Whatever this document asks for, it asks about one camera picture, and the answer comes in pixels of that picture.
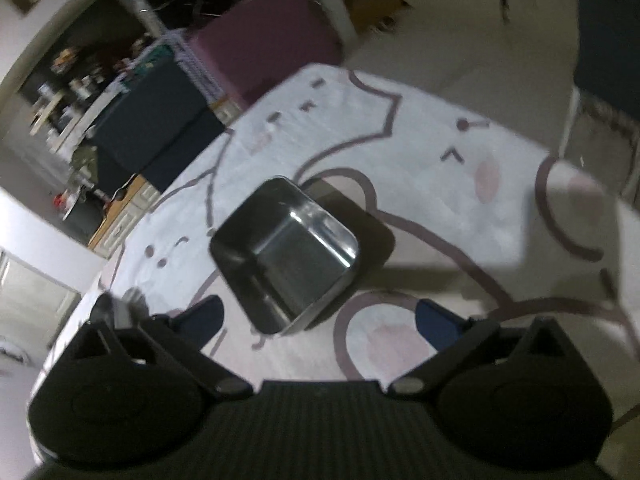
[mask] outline metal container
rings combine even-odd
[[[262,333],[303,330],[352,282],[360,248],[284,177],[263,183],[214,235],[210,252]]]

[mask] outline red object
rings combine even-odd
[[[63,193],[58,193],[53,197],[53,205],[56,209],[64,209],[66,205],[66,199],[63,198]]]

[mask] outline wooden cabinet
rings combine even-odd
[[[124,199],[111,206],[89,248],[103,258],[110,258],[159,197],[156,188],[141,176],[136,177]]]

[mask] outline white door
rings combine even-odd
[[[58,328],[78,302],[74,292],[6,253],[0,256],[0,336],[38,363]]]

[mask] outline purple cushion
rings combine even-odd
[[[191,38],[229,96],[248,108],[309,63],[340,64],[334,30],[312,0],[245,0]]]

